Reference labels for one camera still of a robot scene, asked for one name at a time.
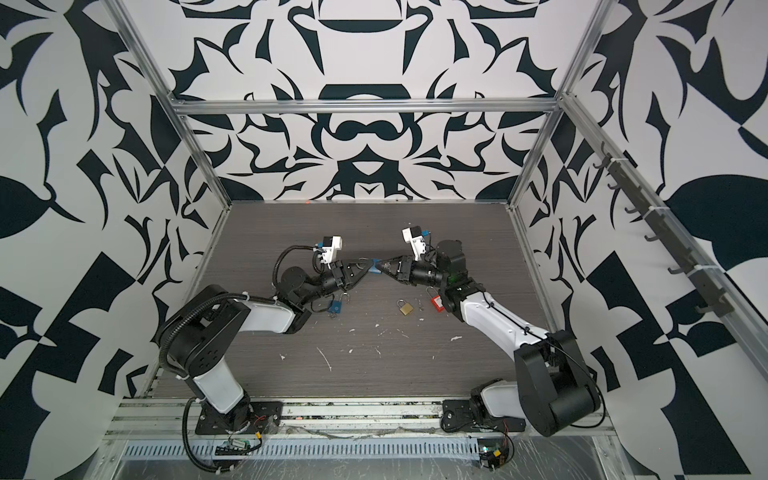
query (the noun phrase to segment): black and white wallpaper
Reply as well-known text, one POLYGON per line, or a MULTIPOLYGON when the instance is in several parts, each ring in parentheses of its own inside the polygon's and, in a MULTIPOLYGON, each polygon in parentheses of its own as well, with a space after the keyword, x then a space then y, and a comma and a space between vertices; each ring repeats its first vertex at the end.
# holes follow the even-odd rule
POLYGON ((596 0, 131 0, 179 98, 552 96, 596 0))
MULTIPOLYGON (((578 98, 765 309, 764 2, 620 0, 578 98)), ((520 206, 638 478, 765 478, 768 384, 564 118, 520 206)))
POLYGON ((221 205, 94 0, 0 0, 0 478, 77 478, 221 205))
POLYGON ((541 112, 196 115, 234 200, 506 199, 541 112))

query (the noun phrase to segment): blue padlock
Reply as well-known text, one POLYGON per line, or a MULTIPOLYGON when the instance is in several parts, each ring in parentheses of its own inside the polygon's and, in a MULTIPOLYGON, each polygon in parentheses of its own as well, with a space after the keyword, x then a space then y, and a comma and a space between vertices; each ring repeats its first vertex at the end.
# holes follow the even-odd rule
POLYGON ((328 307, 328 313, 341 313, 341 300, 333 300, 328 307))

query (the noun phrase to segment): white label on red padlock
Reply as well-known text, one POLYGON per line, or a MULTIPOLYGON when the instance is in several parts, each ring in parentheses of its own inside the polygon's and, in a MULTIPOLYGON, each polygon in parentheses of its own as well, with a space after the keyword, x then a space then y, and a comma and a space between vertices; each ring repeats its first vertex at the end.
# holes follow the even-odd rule
POLYGON ((432 302, 432 305, 435 306, 435 310, 438 312, 445 310, 445 307, 442 305, 442 298, 440 298, 440 295, 433 297, 430 301, 432 302))

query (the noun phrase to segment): padlock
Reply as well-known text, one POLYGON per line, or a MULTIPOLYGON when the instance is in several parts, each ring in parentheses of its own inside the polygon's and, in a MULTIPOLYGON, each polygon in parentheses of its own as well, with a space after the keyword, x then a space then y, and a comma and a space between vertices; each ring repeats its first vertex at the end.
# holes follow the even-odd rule
POLYGON ((341 313, 341 300, 332 300, 330 306, 328 307, 328 313, 341 313))
POLYGON ((397 306, 400 307, 400 313, 402 313, 403 315, 408 315, 413 311, 413 305, 411 305, 410 303, 402 299, 397 301, 397 306))
POLYGON ((435 306, 435 310, 438 312, 445 311, 445 307, 442 305, 442 298, 440 298, 440 293, 438 293, 437 289, 433 286, 427 287, 427 295, 429 295, 429 301, 432 302, 432 305, 435 306), (432 296, 432 294, 429 292, 429 289, 433 289, 437 295, 432 296))

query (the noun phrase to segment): wall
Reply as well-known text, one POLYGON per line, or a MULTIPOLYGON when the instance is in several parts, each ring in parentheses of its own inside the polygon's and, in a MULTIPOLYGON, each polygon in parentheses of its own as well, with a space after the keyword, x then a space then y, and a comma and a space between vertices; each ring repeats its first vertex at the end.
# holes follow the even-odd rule
MULTIPOLYGON (((765 313, 768 5, 619 3, 578 99, 765 313)), ((767 477, 768 385, 598 161, 564 119, 520 211, 636 472, 767 477)))
MULTIPOLYGON (((520 98, 554 96, 596 3, 127 7, 179 99, 520 98)), ((534 117, 219 115, 194 128, 233 199, 505 199, 541 125, 534 117)))
POLYGON ((100 3, 2 0, 0 37, 0 477, 77 478, 221 206, 100 3))

